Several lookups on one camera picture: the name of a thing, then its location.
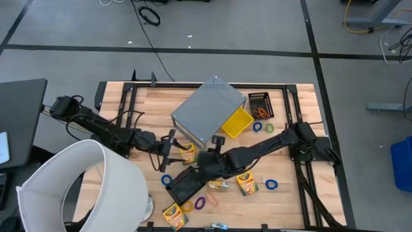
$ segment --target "white lampshade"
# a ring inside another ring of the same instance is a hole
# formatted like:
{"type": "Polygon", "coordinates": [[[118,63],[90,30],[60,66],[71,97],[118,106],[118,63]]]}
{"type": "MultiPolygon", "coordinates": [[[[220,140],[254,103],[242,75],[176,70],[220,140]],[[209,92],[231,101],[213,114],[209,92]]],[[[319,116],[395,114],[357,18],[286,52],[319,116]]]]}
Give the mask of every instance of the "white lampshade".
{"type": "Polygon", "coordinates": [[[104,178],[95,207],[80,232],[132,232],[145,216],[148,191],[142,172],[127,159],[94,140],[77,142],[43,164],[17,187],[27,232],[65,232],[63,202],[73,181],[104,161],[104,178]]]}

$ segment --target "gray metal box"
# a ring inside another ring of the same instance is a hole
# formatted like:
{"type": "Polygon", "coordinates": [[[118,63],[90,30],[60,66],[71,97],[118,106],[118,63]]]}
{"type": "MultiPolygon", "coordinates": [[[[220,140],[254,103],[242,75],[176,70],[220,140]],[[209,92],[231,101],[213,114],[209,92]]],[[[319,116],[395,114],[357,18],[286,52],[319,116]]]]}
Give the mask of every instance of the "gray metal box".
{"type": "Polygon", "coordinates": [[[246,96],[219,77],[211,77],[171,114],[174,127],[197,147],[209,139],[240,107],[246,96]]]}

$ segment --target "wooden table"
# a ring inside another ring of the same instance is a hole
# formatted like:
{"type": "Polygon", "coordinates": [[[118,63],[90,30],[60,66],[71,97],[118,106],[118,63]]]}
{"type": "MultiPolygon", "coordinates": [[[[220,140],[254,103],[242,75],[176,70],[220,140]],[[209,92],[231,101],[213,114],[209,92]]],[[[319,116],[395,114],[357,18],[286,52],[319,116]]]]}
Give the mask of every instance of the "wooden table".
{"type": "MultiPolygon", "coordinates": [[[[307,122],[322,121],[314,86],[312,84],[297,84],[296,86],[303,120],[307,122]]],[[[122,82],[107,83],[100,109],[101,116],[107,119],[117,116],[122,87],[122,82]]],[[[171,112],[195,90],[195,88],[139,88],[135,101],[135,110],[144,111],[145,114],[139,119],[137,127],[155,133],[158,139],[163,135],[167,135],[169,130],[173,128],[170,117],[171,112]]],[[[236,139],[230,139],[224,132],[219,131],[218,135],[226,137],[226,143],[222,147],[222,151],[237,146],[251,146],[282,132],[285,128],[285,105],[281,91],[271,89],[239,89],[239,91],[245,95],[252,92],[268,92],[270,94],[275,117],[267,120],[267,122],[271,122],[275,130],[272,134],[265,131],[256,133],[253,131],[251,124],[236,139]]],[[[245,109],[250,111],[248,102],[245,109]]],[[[313,124],[312,129],[317,136],[325,136],[323,124],[313,124]]],[[[176,131],[176,138],[181,144],[189,142],[178,131],[176,131]]],[[[171,150],[170,157],[179,157],[177,148],[171,150]]],[[[164,219],[162,211],[169,207],[173,200],[160,182],[163,173],[152,168],[147,153],[132,150],[129,159],[144,173],[149,186],[149,193],[154,198],[154,212],[149,221],[154,222],[155,227],[168,227],[169,225],[164,219]]],[[[312,166],[319,198],[335,219],[341,224],[345,224],[333,167],[328,162],[321,161],[312,162],[312,166]]],[[[99,165],[99,169],[103,173],[102,164],[99,165]]],[[[175,177],[184,169],[185,167],[180,163],[175,163],[168,166],[165,173],[175,177]]],[[[228,190],[212,190],[219,205],[214,207],[206,203],[202,210],[194,210],[188,213],[189,223],[185,227],[210,227],[213,222],[222,222],[228,224],[231,228],[260,228],[262,224],[268,224],[269,228],[304,228],[295,167],[288,156],[288,148],[264,156],[252,169],[252,173],[259,186],[258,192],[244,197],[236,183],[236,179],[229,179],[230,188],[228,190]],[[265,187],[267,179],[277,180],[279,187],[275,190],[268,190],[265,187]]],[[[81,219],[94,205],[100,191],[100,184],[100,177],[96,169],[90,168],[87,170],[73,221],[81,219]]],[[[206,189],[204,187],[191,200],[194,202],[198,197],[204,195],[206,189]]],[[[308,196],[306,198],[308,199],[310,221],[312,225],[315,225],[312,202],[308,196]]]]}

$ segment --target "crayola box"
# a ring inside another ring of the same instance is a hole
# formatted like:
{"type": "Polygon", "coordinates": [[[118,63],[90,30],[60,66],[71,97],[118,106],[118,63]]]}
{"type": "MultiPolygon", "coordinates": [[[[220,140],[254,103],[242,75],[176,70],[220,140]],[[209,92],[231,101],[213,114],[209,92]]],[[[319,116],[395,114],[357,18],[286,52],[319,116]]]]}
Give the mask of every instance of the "crayola box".
{"type": "Polygon", "coordinates": [[[182,159],[186,160],[185,162],[183,162],[183,165],[197,162],[198,154],[196,151],[196,146],[193,143],[190,143],[184,145],[184,147],[187,149],[187,151],[182,149],[180,150],[180,156],[182,156],[182,159]]]}
{"type": "Polygon", "coordinates": [[[252,194],[259,190],[258,185],[253,179],[251,171],[247,171],[244,174],[237,175],[236,179],[238,180],[238,184],[240,186],[240,189],[242,190],[243,196],[252,194]]]}
{"type": "Polygon", "coordinates": [[[163,210],[163,216],[173,231],[178,231],[189,221],[177,203],[173,203],[169,208],[163,210]]]}

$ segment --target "gray floor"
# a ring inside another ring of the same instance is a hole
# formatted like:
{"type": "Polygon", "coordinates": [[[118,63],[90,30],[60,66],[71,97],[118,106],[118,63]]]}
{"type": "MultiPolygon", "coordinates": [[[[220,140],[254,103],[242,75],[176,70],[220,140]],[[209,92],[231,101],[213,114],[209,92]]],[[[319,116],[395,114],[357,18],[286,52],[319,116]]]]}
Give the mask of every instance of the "gray floor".
{"type": "MultiPolygon", "coordinates": [[[[339,0],[306,1],[319,52],[380,54],[378,40],[384,30],[350,34],[341,23],[345,6],[339,0]]],[[[371,15],[383,1],[375,6],[354,5],[349,16],[371,15]]],[[[25,2],[0,0],[0,41],[25,2]]],[[[398,8],[412,8],[412,2],[404,0],[398,8]]],[[[172,0],[155,10],[162,25],[145,26],[155,47],[310,52],[299,0],[172,0]]],[[[412,13],[399,18],[412,22],[412,13]]],[[[406,29],[393,30],[384,42],[397,42],[406,29]]],[[[97,0],[35,0],[8,44],[149,47],[128,0],[109,7],[97,0]]],[[[160,57],[177,81],[204,81],[218,75],[228,82],[314,83],[322,103],[312,58],[184,53],[160,57]]],[[[360,229],[403,232],[412,227],[412,193],[395,187],[389,150],[391,144],[411,135],[412,123],[398,113],[370,113],[365,108],[368,102],[401,102],[410,64],[321,59],[360,229]]],[[[0,82],[46,78],[44,103],[49,105],[57,96],[80,94],[84,104],[92,106],[99,81],[129,80],[133,69],[141,79],[154,71],[160,80],[168,81],[153,53],[6,49],[0,55],[0,82]]],[[[73,142],[63,125],[41,115],[36,145],[58,152],[73,142]]]]}

